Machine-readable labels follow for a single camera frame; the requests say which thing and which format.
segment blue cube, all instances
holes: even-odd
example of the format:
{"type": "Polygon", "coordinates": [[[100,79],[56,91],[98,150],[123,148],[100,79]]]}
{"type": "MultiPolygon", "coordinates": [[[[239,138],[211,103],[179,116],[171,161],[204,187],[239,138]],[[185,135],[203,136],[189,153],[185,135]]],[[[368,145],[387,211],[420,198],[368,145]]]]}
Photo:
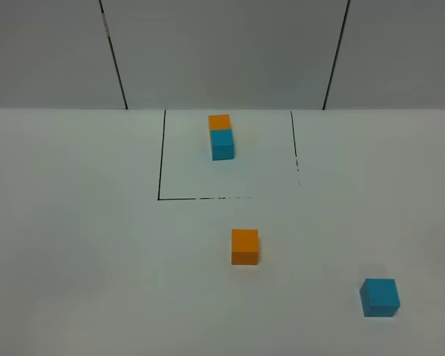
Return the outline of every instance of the blue cube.
{"type": "Polygon", "coordinates": [[[367,278],[359,292],[365,317],[393,317],[401,306],[394,280],[367,278]]]}
{"type": "Polygon", "coordinates": [[[211,130],[209,132],[213,161],[234,159],[234,138],[232,137],[232,129],[211,130]]]}

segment orange cube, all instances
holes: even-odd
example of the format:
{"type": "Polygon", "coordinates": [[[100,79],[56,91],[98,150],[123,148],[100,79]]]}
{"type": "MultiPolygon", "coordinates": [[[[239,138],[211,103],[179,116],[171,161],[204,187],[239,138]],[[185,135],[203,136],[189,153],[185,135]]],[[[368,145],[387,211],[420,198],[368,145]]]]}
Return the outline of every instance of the orange cube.
{"type": "Polygon", "coordinates": [[[232,230],[231,264],[257,265],[259,264],[259,231],[232,230]]]}
{"type": "Polygon", "coordinates": [[[229,119],[229,115],[210,115],[209,130],[231,130],[231,119],[229,119]]]}

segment foam block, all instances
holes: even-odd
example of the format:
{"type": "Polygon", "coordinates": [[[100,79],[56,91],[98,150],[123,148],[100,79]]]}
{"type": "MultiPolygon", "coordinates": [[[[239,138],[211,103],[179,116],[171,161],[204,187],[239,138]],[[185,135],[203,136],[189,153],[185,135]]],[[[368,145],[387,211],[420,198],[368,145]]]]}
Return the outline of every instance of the foam block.
{"type": "Polygon", "coordinates": [[[365,317],[393,317],[401,306],[394,280],[367,278],[360,296],[365,317]]]}
{"type": "Polygon", "coordinates": [[[213,161],[234,159],[234,138],[232,136],[232,130],[212,130],[209,132],[213,161]]]}
{"type": "Polygon", "coordinates": [[[228,114],[225,115],[210,115],[209,116],[209,130],[230,130],[231,119],[228,114]]]}
{"type": "Polygon", "coordinates": [[[232,231],[231,264],[259,264],[259,231],[234,229],[232,231]]]}

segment cube top face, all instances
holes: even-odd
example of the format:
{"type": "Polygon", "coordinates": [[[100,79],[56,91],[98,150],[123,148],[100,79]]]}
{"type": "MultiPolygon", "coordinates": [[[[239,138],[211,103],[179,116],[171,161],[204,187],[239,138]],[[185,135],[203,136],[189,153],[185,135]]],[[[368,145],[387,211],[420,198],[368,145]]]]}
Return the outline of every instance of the cube top face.
{"type": "Polygon", "coordinates": [[[234,138],[232,130],[210,131],[211,146],[233,146],[234,138]]]}
{"type": "Polygon", "coordinates": [[[231,130],[231,119],[229,119],[229,115],[209,116],[209,130],[231,130]]]}
{"type": "Polygon", "coordinates": [[[259,253],[258,230],[232,230],[232,251],[259,253]]]}
{"type": "Polygon", "coordinates": [[[398,289],[394,280],[368,278],[364,281],[371,307],[400,306],[398,289]]]}

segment white surface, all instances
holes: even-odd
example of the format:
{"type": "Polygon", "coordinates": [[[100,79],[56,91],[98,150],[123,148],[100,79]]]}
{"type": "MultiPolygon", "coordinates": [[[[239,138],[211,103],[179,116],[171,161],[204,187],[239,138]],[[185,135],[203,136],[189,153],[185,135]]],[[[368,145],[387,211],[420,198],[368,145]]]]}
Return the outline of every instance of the white surface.
{"type": "Polygon", "coordinates": [[[445,108],[445,0],[352,1],[327,108],[445,108]]]}
{"type": "Polygon", "coordinates": [[[162,116],[0,111],[0,355],[445,355],[445,111],[296,111],[301,185],[176,202],[162,116]]]}
{"type": "Polygon", "coordinates": [[[346,1],[104,0],[129,108],[322,108],[346,1]]]}
{"type": "Polygon", "coordinates": [[[0,108],[123,108],[98,0],[0,0],[0,108]]]}
{"type": "Polygon", "coordinates": [[[297,184],[290,111],[166,112],[160,198],[251,199],[297,184]],[[208,115],[219,113],[231,116],[234,159],[211,158],[208,115]]]}

